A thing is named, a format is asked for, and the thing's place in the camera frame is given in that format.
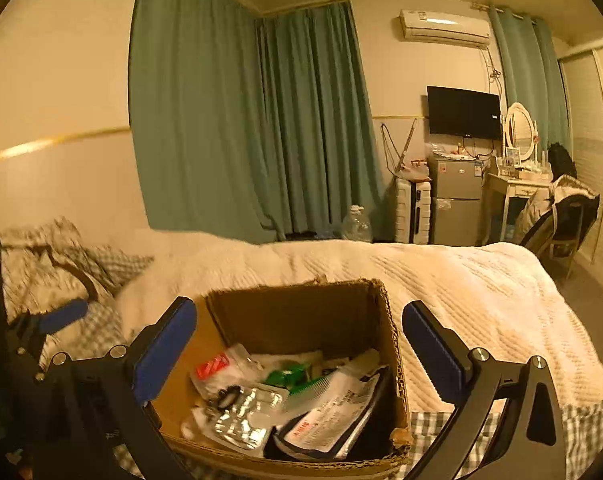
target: white blanket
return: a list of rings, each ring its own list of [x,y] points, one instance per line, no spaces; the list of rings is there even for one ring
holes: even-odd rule
[[[577,316],[537,258],[512,244],[453,248],[366,244],[345,240],[254,246],[202,234],[160,234],[155,262],[118,298],[126,337],[157,321],[176,296],[213,289],[379,278],[401,332],[406,303],[422,300],[469,348],[496,359],[547,359],[560,405],[603,399],[603,366]],[[451,412],[402,336],[401,350],[412,412]],[[495,403],[493,410],[502,405]]]

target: air conditioner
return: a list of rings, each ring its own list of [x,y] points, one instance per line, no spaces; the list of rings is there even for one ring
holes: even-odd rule
[[[434,41],[486,48],[490,43],[490,25],[479,18],[444,12],[402,10],[404,38],[409,41]]]

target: blue gripper pad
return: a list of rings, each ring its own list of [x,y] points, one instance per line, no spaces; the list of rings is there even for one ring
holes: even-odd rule
[[[146,341],[132,375],[132,389],[139,404],[156,399],[196,326],[197,307],[188,298],[177,298],[155,325],[139,334],[135,342]],[[144,338],[144,332],[152,338]]]
[[[54,334],[77,319],[81,319],[88,312],[88,301],[77,298],[70,300],[61,308],[39,318],[39,332],[42,334]]]
[[[404,307],[402,322],[404,334],[441,400],[459,405],[472,378],[469,348],[453,330],[441,326],[422,301]]]

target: oval mirror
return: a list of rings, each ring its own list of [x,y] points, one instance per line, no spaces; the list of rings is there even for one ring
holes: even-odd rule
[[[505,141],[509,148],[519,148],[521,160],[527,160],[535,148],[535,124],[521,103],[513,103],[505,117]]]

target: bed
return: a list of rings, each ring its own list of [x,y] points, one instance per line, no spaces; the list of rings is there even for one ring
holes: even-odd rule
[[[9,319],[25,309],[48,311],[86,296],[86,287],[62,263],[80,269],[95,287],[97,301],[88,315],[47,338],[43,367],[61,349],[80,359],[130,342],[179,295],[193,298],[213,289],[301,283],[320,276],[328,281],[378,278],[387,288],[395,322],[406,303],[419,299],[470,348],[483,346],[500,360],[525,362],[533,354],[547,359],[563,410],[567,479],[578,478],[603,447],[603,366],[553,281],[536,257],[519,246],[453,248],[346,240],[256,246],[147,228],[94,246],[65,219],[6,230],[0,236],[8,247],[3,277]],[[403,336],[400,346],[415,442],[399,478],[419,460],[453,411],[440,400]],[[479,464],[502,408],[502,402],[494,403],[460,475]],[[125,448],[114,451],[124,468],[138,473]],[[206,466],[186,462],[197,478],[218,476]]]

